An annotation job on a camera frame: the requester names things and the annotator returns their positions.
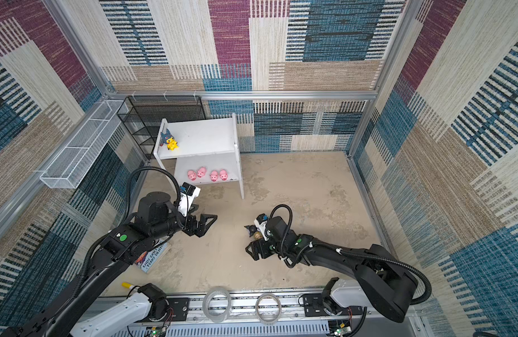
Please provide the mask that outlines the black purple bat toy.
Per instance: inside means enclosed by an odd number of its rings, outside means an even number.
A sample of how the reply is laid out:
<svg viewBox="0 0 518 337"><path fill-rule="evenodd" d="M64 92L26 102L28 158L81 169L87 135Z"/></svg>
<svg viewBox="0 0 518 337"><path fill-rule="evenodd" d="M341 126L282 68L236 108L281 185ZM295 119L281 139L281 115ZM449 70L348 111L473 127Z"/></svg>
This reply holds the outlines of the black purple bat toy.
<svg viewBox="0 0 518 337"><path fill-rule="evenodd" d="M255 235L255 233L257 233L258 229L255 225L250 225L250 226L244 226L248 233L249 233L249 237L253 237Z"/></svg>

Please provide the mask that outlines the pink pig toy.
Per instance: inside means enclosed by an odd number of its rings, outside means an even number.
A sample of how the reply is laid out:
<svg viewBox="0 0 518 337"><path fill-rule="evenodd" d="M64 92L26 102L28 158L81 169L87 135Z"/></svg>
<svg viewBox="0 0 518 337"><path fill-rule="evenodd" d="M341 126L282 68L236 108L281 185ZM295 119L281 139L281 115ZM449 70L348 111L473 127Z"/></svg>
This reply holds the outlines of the pink pig toy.
<svg viewBox="0 0 518 337"><path fill-rule="evenodd" d="M222 169L222 170L219 171L219 178L222 181L226 181L229 178L229 175L228 175L228 173L227 173L227 171L225 169Z"/></svg>
<svg viewBox="0 0 518 337"><path fill-rule="evenodd" d="M187 177L188 177L188 179L189 179L189 180L191 180L191 181L195 181L195 180L197 179L197 173L196 173L196 171L194 171L194 170L189 170L189 171L187 172Z"/></svg>
<svg viewBox="0 0 518 337"><path fill-rule="evenodd" d="M212 182L218 182L221 180L220 173L218 171L211 171L210 179Z"/></svg>
<svg viewBox="0 0 518 337"><path fill-rule="evenodd" d="M197 170L197 177L198 178L204 178L204 176L206 176L206 174L207 174L207 168L206 167L200 167Z"/></svg>

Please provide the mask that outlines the yellow blue pokemon toy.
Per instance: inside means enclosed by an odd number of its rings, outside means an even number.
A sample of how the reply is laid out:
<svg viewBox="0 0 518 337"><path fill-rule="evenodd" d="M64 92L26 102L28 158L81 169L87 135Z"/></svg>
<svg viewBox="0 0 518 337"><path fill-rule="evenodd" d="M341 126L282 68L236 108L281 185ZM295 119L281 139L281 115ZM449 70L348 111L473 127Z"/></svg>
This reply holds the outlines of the yellow blue pokemon toy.
<svg viewBox="0 0 518 337"><path fill-rule="evenodd" d="M168 129L164 129L160 134L159 146L166 146L168 150L173 151L178 149L178 142Z"/></svg>

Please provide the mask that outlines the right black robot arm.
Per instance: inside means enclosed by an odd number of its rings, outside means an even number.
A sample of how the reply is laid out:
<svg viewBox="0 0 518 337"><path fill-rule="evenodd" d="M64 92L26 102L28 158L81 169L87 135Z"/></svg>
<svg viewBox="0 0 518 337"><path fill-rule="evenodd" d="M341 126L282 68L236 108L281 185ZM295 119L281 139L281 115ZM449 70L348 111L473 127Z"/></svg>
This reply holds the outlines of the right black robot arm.
<svg viewBox="0 0 518 337"><path fill-rule="evenodd" d="M385 318L401 323L410 306L426 302L432 295L429 279L415 267L398 261L378 244L352 249L329 244L309 234L296 234L291 220L260 214L247 229L261 234L246 252L253 260L278 256L287 268L299 264L339 272L355 279L370 304Z"/></svg>

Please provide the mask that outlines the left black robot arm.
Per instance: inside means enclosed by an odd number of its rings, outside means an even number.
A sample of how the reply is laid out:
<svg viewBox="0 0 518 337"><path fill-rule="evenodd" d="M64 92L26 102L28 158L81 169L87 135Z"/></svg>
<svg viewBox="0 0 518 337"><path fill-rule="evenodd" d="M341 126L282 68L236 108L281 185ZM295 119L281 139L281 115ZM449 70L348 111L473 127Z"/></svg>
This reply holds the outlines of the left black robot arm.
<svg viewBox="0 0 518 337"><path fill-rule="evenodd" d="M140 200L135 213L97 239L88 249L79 274L47 307L19 327L8 327L2 336L72 336L80 318L101 293L144 253L169 241L174 234L203 237L218 217L194 216L197 205L188 202L186 212L178 209L181 188L175 177L162 168L176 191L172 201L165 192L152 192Z"/></svg>

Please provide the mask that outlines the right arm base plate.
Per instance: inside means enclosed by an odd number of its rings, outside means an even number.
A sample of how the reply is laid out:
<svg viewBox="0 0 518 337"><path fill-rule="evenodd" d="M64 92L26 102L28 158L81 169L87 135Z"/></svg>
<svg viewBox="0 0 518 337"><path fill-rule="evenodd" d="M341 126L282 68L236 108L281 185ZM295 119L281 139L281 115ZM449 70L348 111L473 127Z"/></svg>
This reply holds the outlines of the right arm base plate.
<svg viewBox="0 0 518 337"><path fill-rule="evenodd" d="M348 308L335 308L329 310L324 306L320 293L304 293L299 296L298 304L303 307L305 317L329 317L329 316L350 316L362 315L364 308L361 306L350 306Z"/></svg>

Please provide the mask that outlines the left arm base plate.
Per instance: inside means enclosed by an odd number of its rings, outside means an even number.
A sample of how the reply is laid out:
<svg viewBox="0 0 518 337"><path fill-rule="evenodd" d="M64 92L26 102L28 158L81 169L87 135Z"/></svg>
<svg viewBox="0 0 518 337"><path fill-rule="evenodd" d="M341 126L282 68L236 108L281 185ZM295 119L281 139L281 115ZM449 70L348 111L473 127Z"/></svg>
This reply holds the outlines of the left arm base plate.
<svg viewBox="0 0 518 337"><path fill-rule="evenodd" d="M146 320L165 325L172 322L184 322L187 319L189 304L190 298L186 297L158 300L152 305Z"/></svg>

